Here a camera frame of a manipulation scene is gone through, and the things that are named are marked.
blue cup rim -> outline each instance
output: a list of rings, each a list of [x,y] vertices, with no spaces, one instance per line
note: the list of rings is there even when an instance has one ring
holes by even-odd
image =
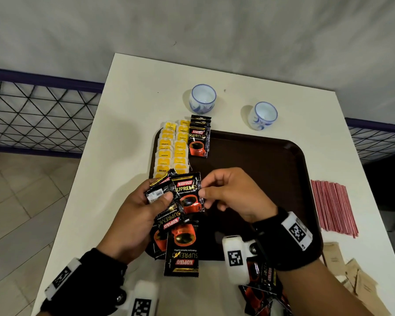
[[[209,102],[209,103],[201,102],[201,101],[197,100],[197,99],[195,98],[195,96],[193,95],[193,90],[195,89],[195,87],[201,86],[201,85],[209,86],[209,87],[214,91],[214,93],[215,93],[215,98],[214,98],[214,100],[213,100],[212,102]],[[214,90],[214,88],[213,88],[212,86],[210,86],[210,85],[207,85],[207,84],[198,84],[198,85],[195,85],[195,86],[193,87],[193,89],[192,89],[192,97],[195,99],[196,102],[199,102],[200,104],[211,104],[211,103],[214,103],[215,100],[216,100],[216,90]]]
[[[272,106],[272,107],[274,108],[274,110],[275,110],[275,112],[276,112],[276,116],[275,116],[275,118],[274,118],[273,120],[264,119],[262,116],[260,116],[260,115],[258,114],[258,112],[256,111],[256,106],[257,106],[259,103],[266,103],[266,104],[269,104],[270,106]],[[274,121],[276,121],[276,119],[278,118],[278,111],[277,111],[277,109],[275,108],[275,106],[274,106],[273,104],[270,104],[269,102],[265,102],[265,101],[257,102],[256,105],[254,106],[254,112],[256,113],[256,115],[257,115],[258,117],[260,117],[262,120],[267,121],[267,122],[274,122]]]

white and blue cup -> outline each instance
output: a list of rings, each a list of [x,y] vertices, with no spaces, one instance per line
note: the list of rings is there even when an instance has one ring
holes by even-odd
[[[257,103],[250,111],[247,121],[254,130],[260,131],[274,123],[278,118],[275,106],[268,102]]]
[[[190,93],[190,108],[197,114],[205,114],[215,105],[216,92],[207,84],[198,84]]]

pile of red straws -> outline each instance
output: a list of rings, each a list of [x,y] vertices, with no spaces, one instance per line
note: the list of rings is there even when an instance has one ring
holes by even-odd
[[[357,224],[345,186],[328,181],[311,183],[321,228],[356,238]]]

forearm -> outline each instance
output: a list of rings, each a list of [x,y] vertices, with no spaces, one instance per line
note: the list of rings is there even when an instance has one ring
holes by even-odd
[[[372,316],[320,260],[278,276],[296,316]]]

person's left thumb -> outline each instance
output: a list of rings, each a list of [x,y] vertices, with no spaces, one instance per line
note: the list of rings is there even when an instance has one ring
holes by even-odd
[[[172,200],[173,200],[173,193],[167,192],[164,195],[162,195],[160,198],[158,198],[158,200],[156,200],[152,204],[149,204],[148,206],[151,209],[152,214],[154,216],[157,216],[159,213],[161,213],[163,210],[169,207]]]

